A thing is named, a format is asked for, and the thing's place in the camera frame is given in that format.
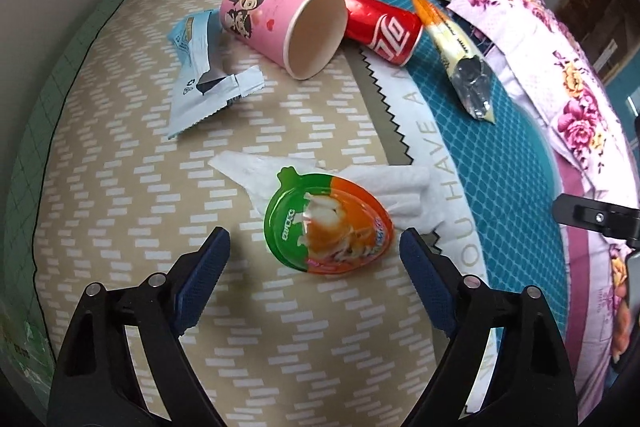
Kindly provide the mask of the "floral pink white quilt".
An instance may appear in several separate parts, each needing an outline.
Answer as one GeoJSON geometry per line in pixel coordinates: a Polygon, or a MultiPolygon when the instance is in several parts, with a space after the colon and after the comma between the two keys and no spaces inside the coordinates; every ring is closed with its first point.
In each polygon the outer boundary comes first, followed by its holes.
{"type": "MultiPolygon", "coordinates": [[[[638,207],[638,169],[620,120],[582,47],[544,0],[451,0],[448,8],[488,44],[503,88],[550,144],[563,191],[638,207]]],[[[593,231],[564,227],[561,236],[570,277],[565,347],[585,418],[635,322],[623,302],[631,250],[593,231]]]]}

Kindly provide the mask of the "pink paper cup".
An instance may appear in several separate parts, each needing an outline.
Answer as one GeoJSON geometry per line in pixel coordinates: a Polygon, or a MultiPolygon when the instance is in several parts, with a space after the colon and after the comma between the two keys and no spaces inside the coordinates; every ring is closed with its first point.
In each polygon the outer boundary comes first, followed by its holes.
{"type": "Polygon", "coordinates": [[[331,62],[348,11],[345,0],[221,0],[219,18],[235,38],[306,80],[331,62]]]}

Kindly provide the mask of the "patterned bed sheet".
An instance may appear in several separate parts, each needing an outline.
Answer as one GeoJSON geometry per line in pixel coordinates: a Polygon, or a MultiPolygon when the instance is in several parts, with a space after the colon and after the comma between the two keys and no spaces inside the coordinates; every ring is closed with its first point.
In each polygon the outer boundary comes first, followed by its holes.
{"type": "Polygon", "coordinates": [[[397,426],[432,376],[434,329],[395,247],[434,234],[463,273],[539,285],[567,320],[555,168],[500,87],[461,107],[423,39],[406,68],[343,46],[317,76],[227,32],[229,72],[262,89],[169,138],[181,63],[169,31],[222,0],[103,0],[32,108],[10,180],[1,351],[40,401],[91,282],[169,270],[214,228],[231,256],[182,345],[232,426],[397,426]]]}

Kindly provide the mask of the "white tissue paper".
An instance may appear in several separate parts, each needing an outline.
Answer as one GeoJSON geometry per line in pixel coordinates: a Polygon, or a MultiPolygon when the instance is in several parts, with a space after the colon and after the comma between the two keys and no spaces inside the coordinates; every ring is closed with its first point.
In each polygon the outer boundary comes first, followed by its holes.
{"type": "MultiPolygon", "coordinates": [[[[208,165],[238,184],[259,216],[266,213],[269,199],[280,186],[278,173],[292,167],[299,174],[327,173],[313,159],[255,155],[224,150],[208,165]]],[[[444,196],[435,176],[426,167],[351,165],[331,172],[364,188],[390,215],[398,230],[414,228],[422,234],[435,231],[446,221],[440,208],[444,196]]]]}

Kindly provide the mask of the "orange yellow snack bag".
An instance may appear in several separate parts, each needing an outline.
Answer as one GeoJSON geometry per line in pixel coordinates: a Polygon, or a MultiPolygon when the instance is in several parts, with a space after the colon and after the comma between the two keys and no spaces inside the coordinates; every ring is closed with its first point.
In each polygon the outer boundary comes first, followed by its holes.
{"type": "Polygon", "coordinates": [[[494,72],[474,42],[430,0],[411,0],[416,15],[438,49],[440,61],[457,96],[473,119],[495,122],[491,103],[494,72]]]}

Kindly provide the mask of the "red cola can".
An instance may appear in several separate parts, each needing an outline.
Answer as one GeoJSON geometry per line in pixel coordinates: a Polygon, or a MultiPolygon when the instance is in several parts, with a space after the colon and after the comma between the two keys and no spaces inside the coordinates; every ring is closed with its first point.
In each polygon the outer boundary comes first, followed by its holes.
{"type": "Polygon", "coordinates": [[[405,66],[422,36],[420,18],[380,0],[344,1],[348,11],[345,36],[390,64],[405,66]]]}

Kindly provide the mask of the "green orange jelly cup lid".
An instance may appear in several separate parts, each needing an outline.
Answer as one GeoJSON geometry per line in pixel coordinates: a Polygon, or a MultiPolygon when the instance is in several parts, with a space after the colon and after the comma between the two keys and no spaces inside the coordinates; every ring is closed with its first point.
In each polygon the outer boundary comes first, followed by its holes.
{"type": "Polygon", "coordinates": [[[336,275],[383,256],[395,231],[382,204],[361,186],[327,173],[278,173],[264,217],[266,244],[289,268],[336,275]]]}

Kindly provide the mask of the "light blue torn wrapper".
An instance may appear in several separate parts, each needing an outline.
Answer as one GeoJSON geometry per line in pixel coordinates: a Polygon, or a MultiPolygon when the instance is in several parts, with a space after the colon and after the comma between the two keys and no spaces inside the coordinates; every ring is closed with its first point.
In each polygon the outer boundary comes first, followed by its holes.
{"type": "Polygon", "coordinates": [[[265,87],[258,66],[231,74],[221,54],[218,10],[197,12],[176,23],[167,35],[181,68],[171,90],[166,138],[174,139],[204,119],[265,87]]]}

